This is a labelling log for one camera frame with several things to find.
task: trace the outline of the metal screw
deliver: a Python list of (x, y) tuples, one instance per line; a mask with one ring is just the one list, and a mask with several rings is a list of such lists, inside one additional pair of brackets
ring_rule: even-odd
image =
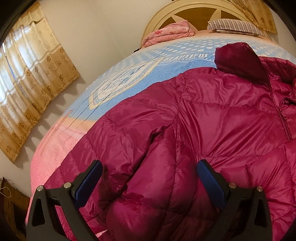
[(236, 189), (237, 185), (235, 183), (229, 183), (229, 187), (232, 189)]
[(71, 185), (72, 185), (72, 183), (65, 183), (64, 188), (69, 188), (69, 187), (71, 187)]
[(43, 190), (43, 186), (42, 185), (40, 185), (39, 187), (37, 187), (37, 191), (38, 192), (41, 192)]
[(257, 187), (257, 190), (258, 190), (259, 192), (263, 192), (263, 187), (258, 186), (258, 187)]

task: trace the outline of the folded blanket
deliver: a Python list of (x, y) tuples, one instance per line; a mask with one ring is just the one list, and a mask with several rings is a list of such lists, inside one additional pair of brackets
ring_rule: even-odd
[(142, 42), (142, 48), (149, 47), (154, 44), (194, 36), (195, 32), (191, 28), (187, 20), (172, 23), (165, 28), (150, 33)]

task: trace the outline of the puffer jacket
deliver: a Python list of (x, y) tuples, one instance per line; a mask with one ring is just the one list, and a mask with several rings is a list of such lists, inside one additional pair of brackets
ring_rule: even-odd
[[(196, 165), (265, 190), (273, 240), (296, 217), (296, 66), (246, 43), (156, 83), (102, 116), (46, 182), (73, 181), (94, 159), (104, 172), (80, 209), (103, 241), (200, 240), (217, 218)], [(67, 235), (73, 233), (58, 209)]]

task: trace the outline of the textured blue pad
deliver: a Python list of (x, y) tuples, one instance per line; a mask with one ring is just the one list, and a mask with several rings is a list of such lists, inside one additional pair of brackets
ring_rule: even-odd
[(226, 206), (225, 193), (202, 161), (197, 164), (197, 174), (214, 206), (223, 210)]
[(91, 196), (94, 188), (96, 187), (98, 181), (100, 180), (103, 173), (103, 165), (99, 161), (91, 169), (89, 174), (83, 180), (82, 184), (79, 186), (75, 192), (75, 206), (77, 208), (84, 207)]

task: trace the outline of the yellow curtain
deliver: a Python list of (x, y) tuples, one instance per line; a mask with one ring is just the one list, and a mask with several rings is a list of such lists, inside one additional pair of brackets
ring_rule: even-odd
[(80, 76), (40, 4), (16, 23), (0, 52), (0, 149), (14, 162), (49, 103)]
[(277, 34), (269, 7), (262, 0), (228, 0), (242, 11), (257, 27)]

